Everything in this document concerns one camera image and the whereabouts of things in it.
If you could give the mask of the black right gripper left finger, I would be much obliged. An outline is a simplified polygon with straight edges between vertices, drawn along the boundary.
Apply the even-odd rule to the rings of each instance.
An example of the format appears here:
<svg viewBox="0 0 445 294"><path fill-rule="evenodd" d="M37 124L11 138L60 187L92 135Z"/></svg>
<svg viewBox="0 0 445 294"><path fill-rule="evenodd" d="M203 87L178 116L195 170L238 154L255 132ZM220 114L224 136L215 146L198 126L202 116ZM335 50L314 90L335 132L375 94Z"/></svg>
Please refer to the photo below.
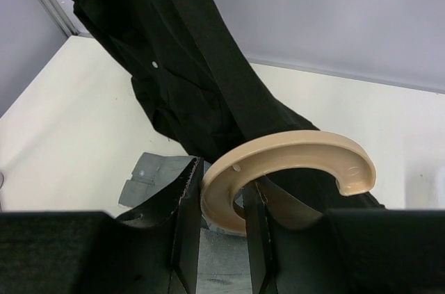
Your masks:
<svg viewBox="0 0 445 294"><path fill-rule="evenodd" d="M194 293L201 158L137 207L1 214L2 293Z"/></svg>

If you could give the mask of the beige plastic hanger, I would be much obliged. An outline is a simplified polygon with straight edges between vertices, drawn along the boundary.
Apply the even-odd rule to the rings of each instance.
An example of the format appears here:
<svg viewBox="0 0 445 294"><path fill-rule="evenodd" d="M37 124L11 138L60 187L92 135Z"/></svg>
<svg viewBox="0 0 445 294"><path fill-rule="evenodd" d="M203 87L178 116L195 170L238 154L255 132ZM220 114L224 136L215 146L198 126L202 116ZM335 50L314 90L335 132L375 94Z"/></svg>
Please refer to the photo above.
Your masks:
<svg viewBox="0 0 445 294"><path fill-rule="evenodd" d="M245 235L244 215L234 205L238 191L264 175L300 168L331 174L344 197L367 193L376 182L372 160L350 138L326 131L275 133L242 144L211 165L201 183L202 214L220 229Z"/></svg>

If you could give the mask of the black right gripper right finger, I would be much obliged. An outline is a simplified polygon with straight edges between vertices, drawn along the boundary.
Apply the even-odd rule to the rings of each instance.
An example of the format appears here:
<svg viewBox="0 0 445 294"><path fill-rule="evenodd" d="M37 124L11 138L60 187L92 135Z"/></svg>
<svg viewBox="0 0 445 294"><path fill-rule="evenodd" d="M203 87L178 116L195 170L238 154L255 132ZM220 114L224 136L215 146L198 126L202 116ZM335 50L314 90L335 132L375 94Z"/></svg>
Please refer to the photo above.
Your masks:
<svg viewBox="0 0 445 294"><path fill-rule="evenodd" d="M254 293L443 293L444 212L319 213L269 179L243 189Z"/></svg>

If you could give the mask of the grey shirt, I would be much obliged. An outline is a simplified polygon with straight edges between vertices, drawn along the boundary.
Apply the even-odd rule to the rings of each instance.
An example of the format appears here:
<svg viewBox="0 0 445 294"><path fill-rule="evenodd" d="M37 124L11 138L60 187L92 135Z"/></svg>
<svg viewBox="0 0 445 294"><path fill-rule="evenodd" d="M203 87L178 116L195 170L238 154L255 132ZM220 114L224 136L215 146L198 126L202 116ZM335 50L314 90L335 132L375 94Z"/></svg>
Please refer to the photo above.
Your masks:
<svg viewBox="0 0 445 294"><path fill-rule="evenodd" d="M142 204L173 182L192 156L143 153L118 200L121 208ZM197 293L251 293L252 284L245 237L217 228L202 219Z"/></svg>

